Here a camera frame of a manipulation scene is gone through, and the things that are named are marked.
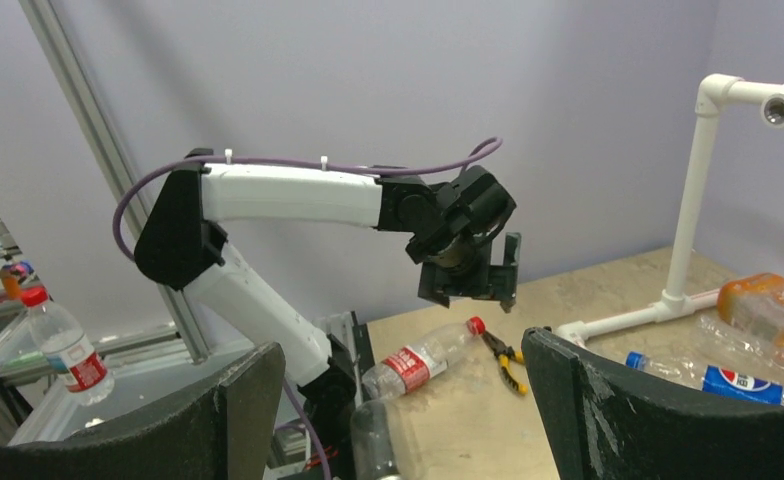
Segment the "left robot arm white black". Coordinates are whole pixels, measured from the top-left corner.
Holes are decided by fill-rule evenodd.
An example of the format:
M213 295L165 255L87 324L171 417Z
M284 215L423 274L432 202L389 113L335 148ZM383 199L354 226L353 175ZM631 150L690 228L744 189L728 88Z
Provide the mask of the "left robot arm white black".
M162 187L125 254L149 280L192 296L252 342L280 345L312 423L335 421L358 391L343 348L249 266L227 225L279 220L404 234L421 269L419 298L441 306L471 298L510 311L521 241L505 229L514 198L481 165L495 147L481 144L438 183L424 169L195 150L154 172Z

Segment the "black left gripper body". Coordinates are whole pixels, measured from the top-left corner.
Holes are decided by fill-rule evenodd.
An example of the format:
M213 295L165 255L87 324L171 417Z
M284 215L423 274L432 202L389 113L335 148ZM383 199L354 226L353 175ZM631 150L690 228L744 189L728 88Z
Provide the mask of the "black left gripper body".
M502 261L492 245L516 203L496 177L471 167L434 190L437 215L426 220L407 251L421 264L417 295L448 307L453 297L493 301L509 313L516 304L521 234L504 237Z

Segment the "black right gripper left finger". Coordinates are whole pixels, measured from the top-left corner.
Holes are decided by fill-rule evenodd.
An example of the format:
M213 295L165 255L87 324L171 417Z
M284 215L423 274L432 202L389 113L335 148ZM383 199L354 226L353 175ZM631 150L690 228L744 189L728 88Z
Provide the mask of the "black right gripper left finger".
M261 479L285 374L277 343L56 442L0 446L0 479Z

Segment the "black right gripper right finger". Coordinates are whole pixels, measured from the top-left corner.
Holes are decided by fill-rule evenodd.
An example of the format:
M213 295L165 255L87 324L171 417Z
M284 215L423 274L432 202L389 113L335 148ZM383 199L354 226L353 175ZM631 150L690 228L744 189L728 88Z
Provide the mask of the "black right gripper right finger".
M562 479L784 479L784 406L634 370L541 327L521 347Z

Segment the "clear bottle red cap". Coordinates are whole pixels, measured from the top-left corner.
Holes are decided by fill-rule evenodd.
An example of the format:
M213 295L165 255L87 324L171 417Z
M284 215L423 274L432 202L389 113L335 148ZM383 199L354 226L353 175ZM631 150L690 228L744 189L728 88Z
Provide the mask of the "clear bottle red cap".
M434 329L375 364L362 375L362 386L374 400L413 393L458 363L485 331L477 316Z

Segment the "clear Pepsi bottle blue cap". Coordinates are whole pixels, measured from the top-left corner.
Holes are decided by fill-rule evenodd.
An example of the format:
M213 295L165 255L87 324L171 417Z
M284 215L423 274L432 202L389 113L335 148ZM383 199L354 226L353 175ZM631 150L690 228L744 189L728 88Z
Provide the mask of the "clear Pepsi bottle blue cap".
M625 365L663 380L705 393L743 401L784 406L784 381L777 382L708 363L696 356L627 354Z

